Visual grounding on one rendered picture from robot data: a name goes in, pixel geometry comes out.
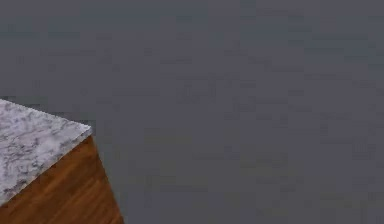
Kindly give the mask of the wooden counter with marble top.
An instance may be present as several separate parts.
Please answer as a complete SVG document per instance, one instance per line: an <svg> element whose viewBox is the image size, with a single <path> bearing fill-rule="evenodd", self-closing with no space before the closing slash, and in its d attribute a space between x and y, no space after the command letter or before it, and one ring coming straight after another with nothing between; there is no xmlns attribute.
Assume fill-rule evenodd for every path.
<svg viewBox="0 0 384 224"><path fill-rule="evenodd" d="M0 99L0 224L124 224L90 126Z"/></svg>

